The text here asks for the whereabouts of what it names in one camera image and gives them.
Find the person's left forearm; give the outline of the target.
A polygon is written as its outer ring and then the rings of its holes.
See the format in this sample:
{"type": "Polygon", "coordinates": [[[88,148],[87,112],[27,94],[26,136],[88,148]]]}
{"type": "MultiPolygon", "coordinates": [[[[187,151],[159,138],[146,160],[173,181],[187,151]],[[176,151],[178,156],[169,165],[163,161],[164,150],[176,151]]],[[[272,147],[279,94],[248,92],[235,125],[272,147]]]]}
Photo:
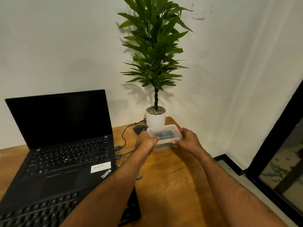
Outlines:
{"type": "Polygon", "coordinates": [[[90,192],[60,227],[118,227],[151,146],[139,145],[112,175],[90,192]]]}

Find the person's right forearm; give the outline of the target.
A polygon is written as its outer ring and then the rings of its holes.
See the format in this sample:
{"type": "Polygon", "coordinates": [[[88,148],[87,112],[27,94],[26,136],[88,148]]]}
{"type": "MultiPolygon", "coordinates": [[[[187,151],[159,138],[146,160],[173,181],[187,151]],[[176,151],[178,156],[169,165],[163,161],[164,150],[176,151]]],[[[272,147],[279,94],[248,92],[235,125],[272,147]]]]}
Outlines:
{"type": "Polygon", "coordinates": [[[217,206],[229,227],[288,227],[201,146],[195,146],[191,153],[202,166],[217,206]]]}

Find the person's right hand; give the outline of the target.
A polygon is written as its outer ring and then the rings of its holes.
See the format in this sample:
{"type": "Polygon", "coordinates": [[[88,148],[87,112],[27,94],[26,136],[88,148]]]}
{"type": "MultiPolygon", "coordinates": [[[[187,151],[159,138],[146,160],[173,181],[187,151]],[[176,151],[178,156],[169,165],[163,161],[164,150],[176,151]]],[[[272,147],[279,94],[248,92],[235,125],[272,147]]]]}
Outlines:
{"type": "Polygon", "coordinates": [[[181,147],[194,156],[200,154],[204,149],[200,144],[197,135],[189,129],[182,128],[182,130],[185,134],[185,137],[180,141],[180,145],[177,146],[181,147]]]}

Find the black external keyboard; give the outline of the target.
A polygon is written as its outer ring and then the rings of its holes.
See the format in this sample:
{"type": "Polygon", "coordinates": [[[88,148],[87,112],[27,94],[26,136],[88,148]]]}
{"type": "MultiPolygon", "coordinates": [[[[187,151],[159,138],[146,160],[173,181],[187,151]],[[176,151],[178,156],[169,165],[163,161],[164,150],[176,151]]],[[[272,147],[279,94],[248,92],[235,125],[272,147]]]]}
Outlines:
{"type": "Polygon", "coordinates": [[[81,190],[37,202],[16,211],[0,211],[0,227],[59,227],[86,194],[86,190],[81,190]]]}

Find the white plant pot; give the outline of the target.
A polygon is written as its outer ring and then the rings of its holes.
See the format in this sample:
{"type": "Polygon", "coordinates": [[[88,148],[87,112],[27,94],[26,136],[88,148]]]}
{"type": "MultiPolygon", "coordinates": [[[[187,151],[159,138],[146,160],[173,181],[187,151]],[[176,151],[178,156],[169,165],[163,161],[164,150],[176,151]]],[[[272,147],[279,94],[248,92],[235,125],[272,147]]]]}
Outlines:
{"type": "Polygon", "coordinates": [[[148,107],[146,109],[146,126],[157,127],[165,125],[165,112],[166,109],[162,106],[158,106],[158,110],[155,110],[154,106],[148,107]]]}

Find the black framed glass door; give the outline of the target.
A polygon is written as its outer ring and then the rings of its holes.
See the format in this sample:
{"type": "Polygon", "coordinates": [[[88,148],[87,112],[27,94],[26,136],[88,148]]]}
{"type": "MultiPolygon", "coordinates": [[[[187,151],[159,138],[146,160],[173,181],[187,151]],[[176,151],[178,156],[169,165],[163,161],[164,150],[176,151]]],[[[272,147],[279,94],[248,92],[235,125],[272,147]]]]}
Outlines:
{"type": "Polygon", "coordinates": [[[303,227],[303,80],[244,175],[303,227]]]}

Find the black baseboard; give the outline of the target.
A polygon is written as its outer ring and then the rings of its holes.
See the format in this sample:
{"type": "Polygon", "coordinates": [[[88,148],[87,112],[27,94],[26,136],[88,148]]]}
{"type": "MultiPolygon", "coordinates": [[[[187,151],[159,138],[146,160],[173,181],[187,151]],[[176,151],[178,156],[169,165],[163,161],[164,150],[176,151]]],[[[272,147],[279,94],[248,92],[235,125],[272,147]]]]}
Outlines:
{"type": "Polygon", "coordinates": [[[229,158],[226,154],[219,155],[213,157],[215,161],[223,160],[238,176],[245,174],[245,169],[241,169],[231,158],[229,158]]]}

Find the black computer mouse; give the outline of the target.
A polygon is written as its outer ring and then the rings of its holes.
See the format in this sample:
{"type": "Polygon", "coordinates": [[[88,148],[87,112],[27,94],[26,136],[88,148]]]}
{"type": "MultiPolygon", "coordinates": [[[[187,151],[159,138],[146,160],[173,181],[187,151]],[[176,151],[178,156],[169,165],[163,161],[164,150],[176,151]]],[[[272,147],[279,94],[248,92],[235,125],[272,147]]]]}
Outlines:
{"type": "Polygon", "coordinates": [[[134,128],[133,128],[134,132],[137,134],[137,135],[140,135],[140,133],[142,131],[147,131],[147,126],[145,125],[136,125],[134,128]]]}

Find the black device in container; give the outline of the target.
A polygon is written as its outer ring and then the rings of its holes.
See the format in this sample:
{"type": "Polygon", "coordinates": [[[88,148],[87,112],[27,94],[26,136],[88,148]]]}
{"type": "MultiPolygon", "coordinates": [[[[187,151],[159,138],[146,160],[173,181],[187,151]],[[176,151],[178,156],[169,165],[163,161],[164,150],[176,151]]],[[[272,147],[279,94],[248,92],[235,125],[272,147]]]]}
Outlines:
{"type": "Polygon", "coordinates": [[[159,140],[172,139],[175,137],[175,133],[172,130],[162,130],[154,132],[155,137],[159,137],[159,140]]]}

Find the person's left hand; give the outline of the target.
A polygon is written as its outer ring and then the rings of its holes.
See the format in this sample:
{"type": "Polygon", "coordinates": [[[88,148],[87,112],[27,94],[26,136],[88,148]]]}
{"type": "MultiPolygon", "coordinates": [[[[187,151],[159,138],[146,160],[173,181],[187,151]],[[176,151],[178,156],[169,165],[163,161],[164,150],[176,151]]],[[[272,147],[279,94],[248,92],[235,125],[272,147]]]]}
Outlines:
{"type": "Polygon", "coordinates": [[[142,131],[137,137],[135,150],[140,150],[146,154],[149,154],[152,149],[157,145],[157,143],[149,142],[149,133],[147,131],[142,131]]]}

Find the green artificial plant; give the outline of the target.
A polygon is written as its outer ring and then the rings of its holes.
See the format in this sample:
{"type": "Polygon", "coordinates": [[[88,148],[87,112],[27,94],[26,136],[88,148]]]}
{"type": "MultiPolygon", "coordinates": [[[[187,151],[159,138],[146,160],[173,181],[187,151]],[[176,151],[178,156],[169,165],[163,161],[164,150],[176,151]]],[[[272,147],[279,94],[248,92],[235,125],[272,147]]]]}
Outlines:
{"type": "Polygon", "coordinates": [[[182,75],[173,72],[187,68],[179,64],[174,56],[183,53],[178,46],[179,39],[192,30],[185,25],[181,16],[183,11],[192,12],[171,0],[123,0],[132,14],[118,13],[124,17],[119,29],[129,29],[130,35],[124,37],[122,44],[134,51],[131,71],[122,72],[134,78],[127,83],[139,82],[142,87],[154,88],[154,105],[147,109],[153,115],[164,113],[159,109],[158,93],[164,86],[176,86],[182,75]]]}

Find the black laptop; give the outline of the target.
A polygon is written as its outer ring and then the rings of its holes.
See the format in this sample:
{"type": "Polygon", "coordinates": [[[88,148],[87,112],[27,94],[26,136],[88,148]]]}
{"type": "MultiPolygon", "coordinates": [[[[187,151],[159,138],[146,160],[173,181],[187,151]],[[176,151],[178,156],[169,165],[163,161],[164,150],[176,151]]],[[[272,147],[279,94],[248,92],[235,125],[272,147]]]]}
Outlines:
{"type": "Polygon", "coordinates": [[[0,202],[23,215],[94,189],[116,170],[105,90],[8,98],[29,153],[0,202]]]}

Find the clear plastic container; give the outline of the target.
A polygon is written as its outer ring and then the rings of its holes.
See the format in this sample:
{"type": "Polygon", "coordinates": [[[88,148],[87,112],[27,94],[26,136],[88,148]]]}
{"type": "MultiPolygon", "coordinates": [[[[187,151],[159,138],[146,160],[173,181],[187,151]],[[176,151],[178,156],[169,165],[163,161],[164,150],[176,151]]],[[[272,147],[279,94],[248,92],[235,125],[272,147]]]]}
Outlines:
{"type": "Polygon", "coordinates": [[[175,144],[172,143],[172,140],[182,140],[184,138],[183,133],[180,131],[179,127],[174,124],[165,125],[165,126],[157,126],[157,127],[149,127],[147,128],[147,132],[150,137],[158,137],[159,140],[153,150],[162,150],[168,148],[176,147],[175,144]]]}

